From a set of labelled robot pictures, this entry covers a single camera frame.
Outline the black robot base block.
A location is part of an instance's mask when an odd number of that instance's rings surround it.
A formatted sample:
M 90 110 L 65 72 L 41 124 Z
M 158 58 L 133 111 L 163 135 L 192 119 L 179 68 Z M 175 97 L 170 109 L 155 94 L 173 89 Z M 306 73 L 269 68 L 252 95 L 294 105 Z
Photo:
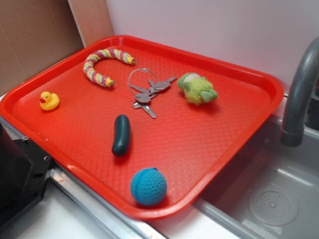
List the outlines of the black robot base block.
M 0 229 L 44 197 L 52 157 L 33 140 L 12 139 L 0 127 Z

